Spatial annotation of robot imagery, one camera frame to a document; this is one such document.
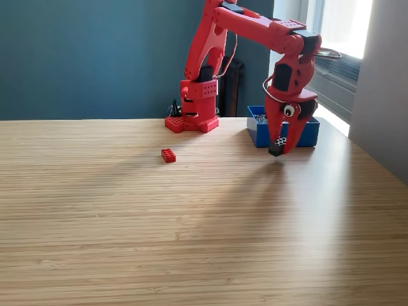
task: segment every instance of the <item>wire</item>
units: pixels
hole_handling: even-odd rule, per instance
[[[265,94],[266,94],[269,98],[274,99],[274,100],[276,100],[276,101],[278,101],[278,102],[280,102],[280,103],[286,103],[285,101],[282,101],[282,100],[279,100],[279,99],[275,98],[273,95],[270,94],[270,92],[268,92],[268,89],[266,88],[266,85],[268,84],[268,82],[269,82],[271,79],[273,79],[273,75],[271,75],[270,77],[268,77],[268,78],[263,82],[263,84],[262,84],[262,89],[263,89],[263,91],[265,91]]]
[[[234,46],[234,50],[232,51],[232,55],[229,58],[229,61],[228,61],[227,65],[224,68],[224,71],[220,75],[216,75],[214,78],[221,78],[221,77],[223,77],[225,75],[225,73],[227,72],[228,67],[230,66],[230,64],[231,64],[231,62],[232,62],[232,60],[234,58],[235,51],[237,51],[237,45],[238,45],[238,35],[235,35],[235,46]]]
[[[338,52],[338,51],[335,51],[335,50],[333,50],[333,49],[320,48],[320,49],[319,49],[319,52],[322,52],[322,54],[315,54],[314,56],[318,56],[318,57],[321,57],[321,58],[323,58],[323,59],[330,59],[330,60],[333,60],[333,61],[342,58],[341,53]],[[323,52],[328,52],[328,53],[331,53],[332,55],[323,55]],[[270,77],[268,77],[268,78],[263,82],[263,84],[262,84],[262,89],[263,89],[263,91],[265,92],[265,94],[266,94],[269,98],[274,99],[274,100],[276,100],[276,101],[278,101],[278,102],[281,102],[281,103],[286,103],[285,101],[282,101],[282,100],[279,100],[279,99],[275,98],[275,97],[274,97],[273,95],[271,95],[270,92],[268,91],[266,85],[268,84],[268,82],[269,82],[271,79],[273,79],[273,75],[271,75]]]
[[[336,61],[342,58],[342,54],[340,52],[329,48],[320,48],[319,53],[315,54],[314,56],[318,56],[322,59],[329,59],[332,61]]]

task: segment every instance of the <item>red lego brick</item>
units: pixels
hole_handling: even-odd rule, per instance
[[[161,156],[166,161],[166,163],[175,163],[176,161],[176,154],[174,154],[171,149],[163,149],[161,151]]]

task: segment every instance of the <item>robotic arm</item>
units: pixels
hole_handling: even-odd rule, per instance
[[[241,8],[237,0],[207,0],[187,58],[186,80],[180,83],[182,116],[166,118],[166,126],[176,133],[183,130],[206,133],[218,126],[215,116],[217,79],[225,71],[221,75],[217,73],[224,57],[228,31],[284,54],[263,88],[271,138],[269,152],[274,156],[287,154],[298,143],[306,122],[317,108],[317,95],[304,87],[312,79],[314,56],[320,49],[321,37],[306,31],[304,24],[294,20],[271,20]],[[207,64],[202,65],[207,54]],[[272,84],[265,87],[270,80]],[[286,139],[281,138],[283,122],[289,123]]]

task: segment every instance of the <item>wooden table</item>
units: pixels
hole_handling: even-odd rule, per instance
[[[0,122],[0,305],[408,305],[407,188],[320,133],[275,159],[245,119]]]

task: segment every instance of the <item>blue plastic bin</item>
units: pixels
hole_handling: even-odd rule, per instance
[[[268,124],[259,124],[255,115],[264,115],[265,108],[263,106],[248,106],[247,127],[248,132],[257,148],[269,147],[269,130]],[[299,139],[297,147],[314,147],[317,144],[317,136],[319,134],[320,122],[315,118],[306,123],[305,129]],[[283,123],[281,137],[286,137],[288,134],[288,123]]]

